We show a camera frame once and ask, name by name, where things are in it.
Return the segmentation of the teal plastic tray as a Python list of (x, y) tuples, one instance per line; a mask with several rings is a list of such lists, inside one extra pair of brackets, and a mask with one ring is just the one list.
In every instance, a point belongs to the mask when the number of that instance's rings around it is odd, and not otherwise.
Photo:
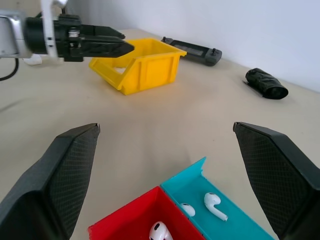
[[(274, 240), (254, 220), (234, 204), (223, 192), (203, 175), (206, 157), (198, 160), (160, 186), (206, 240)], [(221, 203), (216, 208), (228, 216), (222, 221), (204, 204), (206, 193), (219, 196)], [(190, 217), (180, 206), (187, 203), (195, 209)]]

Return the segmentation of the small white object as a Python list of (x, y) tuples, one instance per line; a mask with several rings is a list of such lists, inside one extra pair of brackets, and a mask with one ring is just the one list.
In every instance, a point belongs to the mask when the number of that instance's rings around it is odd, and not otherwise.
[(43, 63), (41, 56), (38, 54), (33, 54), (30, 58), (23, 58), (23, 61), (29, 66), (41, 65)]

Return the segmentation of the yellow plastic bin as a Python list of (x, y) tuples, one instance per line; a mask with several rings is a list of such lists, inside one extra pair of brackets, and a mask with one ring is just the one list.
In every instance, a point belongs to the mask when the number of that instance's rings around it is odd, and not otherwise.
[[(89, 67), (124, 95), (173, 83), (187, 52), (154, 38), (131, 39), (134, 50), (117, 58), (94, 57)], [(124, 74), (114, 68), (127, 68)]]

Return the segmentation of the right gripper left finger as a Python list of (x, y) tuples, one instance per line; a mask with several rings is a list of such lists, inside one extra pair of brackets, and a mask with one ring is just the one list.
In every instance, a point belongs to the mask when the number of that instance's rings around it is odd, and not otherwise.
[(87, 195), (97, 123), (58, 135), (0, 202), (0, 240), (70, 240)]

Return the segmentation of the black rolled bag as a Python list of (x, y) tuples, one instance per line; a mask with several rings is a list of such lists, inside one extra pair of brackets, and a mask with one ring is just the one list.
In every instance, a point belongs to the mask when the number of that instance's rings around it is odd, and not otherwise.
[(289, 94), (277, 78), (260, 68), (250, 69), (245, 78), (246, 84), (266, 99), (281, 100)]

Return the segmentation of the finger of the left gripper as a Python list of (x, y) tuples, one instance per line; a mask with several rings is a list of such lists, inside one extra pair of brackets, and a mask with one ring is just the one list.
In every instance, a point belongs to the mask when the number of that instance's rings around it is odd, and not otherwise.
[(118, 58), (135, 49), (130, 43), (117, 37), (91, 37), (83, 40), (83, 56)]
[(87, 36), (95, 36), (95, 37), (116, 37), (119, 39), (125, 39), (125, 35), (121, 32), (108, 27), (108, 26), (96, 26), (96, 25), (81, 25), (81, 33)]

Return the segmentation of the black handheld controller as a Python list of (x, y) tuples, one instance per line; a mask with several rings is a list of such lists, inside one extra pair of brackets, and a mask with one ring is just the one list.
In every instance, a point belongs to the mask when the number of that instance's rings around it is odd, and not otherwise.
[(184, 58), (206, 65), (208, 67), (215, 66), (222, 58), (223, 52), (217, 48), (208, 48), (168, 37), (163, 37), (162, 42), (187, 52)]

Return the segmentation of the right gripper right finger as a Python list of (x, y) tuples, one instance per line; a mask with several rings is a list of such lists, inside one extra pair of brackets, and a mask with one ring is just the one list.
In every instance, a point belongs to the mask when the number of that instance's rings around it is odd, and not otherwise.
[(285, 134), (235, 122), (251, 188), (279, 240), (320, 240), (320, 168)]

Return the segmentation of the red plastic tray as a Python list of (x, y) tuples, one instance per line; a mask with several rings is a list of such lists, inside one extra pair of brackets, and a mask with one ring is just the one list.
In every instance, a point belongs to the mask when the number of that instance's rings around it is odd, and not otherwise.
[(158, 221), (167, 226), (173, 240), (205, 240), (159, 186), (90, 226), (89, 240), (149, 240)]

